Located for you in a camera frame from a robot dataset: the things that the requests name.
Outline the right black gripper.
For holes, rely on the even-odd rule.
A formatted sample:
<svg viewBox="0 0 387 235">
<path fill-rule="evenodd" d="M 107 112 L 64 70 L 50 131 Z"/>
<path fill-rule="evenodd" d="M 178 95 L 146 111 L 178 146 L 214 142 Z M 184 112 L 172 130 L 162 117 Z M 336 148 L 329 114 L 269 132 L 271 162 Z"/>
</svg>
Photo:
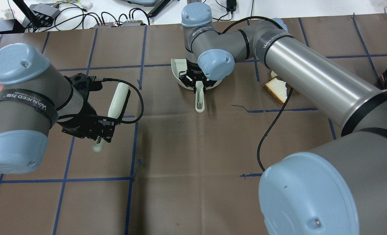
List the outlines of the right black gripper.
<svg viewBox="0 0 387 235">
<path fill-rule="evenodd" d="M 180 86 L 196 93 L 196 82 L 202 82 L 204 94 L 206 94 L 207 90 L 215 87 L 215 81 L 208 79 L 197 63 L 187 60 L 186 65 L 187 68 L 178 73 L 178 83 Z"/>
</svg>

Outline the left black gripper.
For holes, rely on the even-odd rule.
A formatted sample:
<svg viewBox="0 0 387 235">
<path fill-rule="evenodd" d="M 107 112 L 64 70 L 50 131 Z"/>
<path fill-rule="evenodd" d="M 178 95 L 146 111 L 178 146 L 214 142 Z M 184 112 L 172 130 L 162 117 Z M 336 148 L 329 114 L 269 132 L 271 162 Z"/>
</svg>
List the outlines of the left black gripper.
<svg viewBox="0 0 387 235">
<path fill-rule="evenodd" d="M 97 116 L 95 109 L 88 103 L 83 102 L 82 109 L 72 118 L 59 120 L 62 132 L 79 138 L 97 140 L 101 137 L 107 143 L 112 141 L 116 123 L 107 121 Z"/>
</svg>

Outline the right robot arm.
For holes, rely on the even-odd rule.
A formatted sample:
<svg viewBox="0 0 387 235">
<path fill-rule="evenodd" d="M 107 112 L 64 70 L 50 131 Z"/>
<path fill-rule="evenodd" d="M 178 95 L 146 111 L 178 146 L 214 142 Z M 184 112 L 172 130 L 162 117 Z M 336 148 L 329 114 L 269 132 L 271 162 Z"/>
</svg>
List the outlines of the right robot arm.
<svg viewBox="0 0 387 235">
<path fill-rule="evenodd" d="M 188 63 L 207 79 L 255 56 L 308 98 L 341 138 L 292 154 L 260 178 L 270 235 L 387 235 L 387 89 L 381 90 L 298 42 L 282 20 L 218 33 L 201 2 L 181 13 Z"/>
</svg>

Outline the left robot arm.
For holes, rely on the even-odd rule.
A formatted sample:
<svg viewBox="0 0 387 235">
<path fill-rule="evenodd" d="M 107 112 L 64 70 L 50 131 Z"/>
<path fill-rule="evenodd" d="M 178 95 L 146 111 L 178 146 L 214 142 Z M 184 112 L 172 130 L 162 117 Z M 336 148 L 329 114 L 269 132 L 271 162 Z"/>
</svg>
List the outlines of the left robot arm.
<svg viewBox="0 0 387 235">
<path fill-rule="evenodd" d="M 88 103 L 94 77 L 63 76 L 41 52 L 25 43 L 0 49 L 0 174 L 35 171 L 48 146 L 50 129 L 110 142 L 115 124 Z"/>
</svg>

